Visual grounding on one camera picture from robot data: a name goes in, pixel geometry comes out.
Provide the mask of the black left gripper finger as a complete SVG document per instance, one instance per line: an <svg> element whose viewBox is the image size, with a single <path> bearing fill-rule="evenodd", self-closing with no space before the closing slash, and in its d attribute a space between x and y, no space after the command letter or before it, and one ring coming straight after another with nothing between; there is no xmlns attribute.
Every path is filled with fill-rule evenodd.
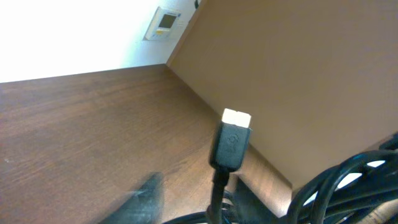
<svg viewBox="0 0 398 224"><path fill-rule="evenodd" d="M153 224L160 222L164 204L164 176L154 172L140 187L127 194L120 206L100 224Z"/></svg>

